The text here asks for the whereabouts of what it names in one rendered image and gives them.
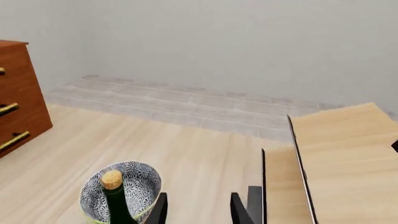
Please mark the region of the pale wooden slat wine rack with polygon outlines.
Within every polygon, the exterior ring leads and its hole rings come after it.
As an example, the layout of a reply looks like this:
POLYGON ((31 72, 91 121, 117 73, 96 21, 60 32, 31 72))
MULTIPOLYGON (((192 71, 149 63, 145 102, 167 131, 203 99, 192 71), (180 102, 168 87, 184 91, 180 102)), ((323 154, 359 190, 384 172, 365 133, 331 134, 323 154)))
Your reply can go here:
POLYGON ((267 224, 398 224, 398 123, 376 104, 287 119, 266 150, 267 224))

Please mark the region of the red-brown wooden cabinet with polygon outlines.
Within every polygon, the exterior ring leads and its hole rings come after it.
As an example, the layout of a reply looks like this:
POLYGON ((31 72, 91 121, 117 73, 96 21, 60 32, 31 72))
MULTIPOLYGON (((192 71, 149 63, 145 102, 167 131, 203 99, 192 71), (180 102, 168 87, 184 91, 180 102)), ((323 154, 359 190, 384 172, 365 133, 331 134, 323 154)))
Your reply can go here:
POLYGON ((27 49, 27 42, 0 40, 0 105, 19 104, 19 109, 0 117, 0 144, 13 133, 30 132, 25 140, 0 152, 0 158, 40 136, 53 124, 27 49))

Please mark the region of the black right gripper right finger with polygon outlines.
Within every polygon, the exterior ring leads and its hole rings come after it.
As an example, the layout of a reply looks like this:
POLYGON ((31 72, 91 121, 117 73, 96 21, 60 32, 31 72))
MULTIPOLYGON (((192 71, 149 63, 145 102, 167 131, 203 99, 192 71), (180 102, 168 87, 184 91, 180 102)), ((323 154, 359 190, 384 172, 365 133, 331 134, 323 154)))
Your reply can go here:
POLYGON ((237 192, 231 193, 230 212, 233 224, 254 224, 251 215, 254 212, 255 202, 253 198, 248 197, 247 207, 244 207, 241 198, 237 192))

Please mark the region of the blue white patterned bowl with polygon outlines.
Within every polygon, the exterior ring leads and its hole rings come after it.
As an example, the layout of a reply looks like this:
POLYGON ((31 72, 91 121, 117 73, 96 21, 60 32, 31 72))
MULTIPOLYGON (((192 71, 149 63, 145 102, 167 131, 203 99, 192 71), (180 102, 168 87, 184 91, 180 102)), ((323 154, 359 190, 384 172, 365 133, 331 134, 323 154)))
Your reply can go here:
POLYGON ((100 178, 104 173, 118 170, 123 175, 124 194, 129 213, 144 224, 162 190, 159 173, 149 164, 125 161, 111 164, 92 175, 80 190, 80 207, 86 224, 110 224, 109 209, 100 178))

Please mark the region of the dark green corked wine bottle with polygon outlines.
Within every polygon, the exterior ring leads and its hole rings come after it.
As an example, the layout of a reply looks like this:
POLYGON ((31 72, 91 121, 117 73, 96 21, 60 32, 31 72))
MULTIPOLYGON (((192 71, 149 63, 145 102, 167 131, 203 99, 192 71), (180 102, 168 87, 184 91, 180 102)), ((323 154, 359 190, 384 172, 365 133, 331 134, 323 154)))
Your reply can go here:
POLYGON ((110 224, 139 224, 129 213, 123 186, 123 175, 118 170, 107 171, 100 177, 109 209, 110 224))

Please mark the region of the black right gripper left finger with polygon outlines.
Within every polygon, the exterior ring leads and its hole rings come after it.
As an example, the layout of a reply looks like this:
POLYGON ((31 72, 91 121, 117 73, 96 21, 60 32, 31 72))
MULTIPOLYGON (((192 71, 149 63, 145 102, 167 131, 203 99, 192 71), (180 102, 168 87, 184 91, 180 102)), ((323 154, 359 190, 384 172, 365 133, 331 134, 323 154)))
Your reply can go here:
POLYGON ((145 224, 165 224, 167 219, 167 211, 167 194, 162 192, 153 206, 149 216, 147 217, 145 224))

